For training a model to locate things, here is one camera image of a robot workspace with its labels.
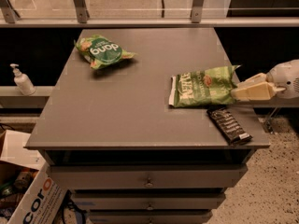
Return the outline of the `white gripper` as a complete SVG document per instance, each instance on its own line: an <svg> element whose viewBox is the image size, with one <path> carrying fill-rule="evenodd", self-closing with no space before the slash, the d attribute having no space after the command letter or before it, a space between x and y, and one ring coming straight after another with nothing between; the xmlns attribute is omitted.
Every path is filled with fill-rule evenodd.
<svg viewBox="0 0 299 224"><path fill-rule="evenodd" d="M279 63L267 75L259 73L247 78L238 83L231 94L238 101L264 101L274 96L283 99L298 98L299 59Z"/></svg>

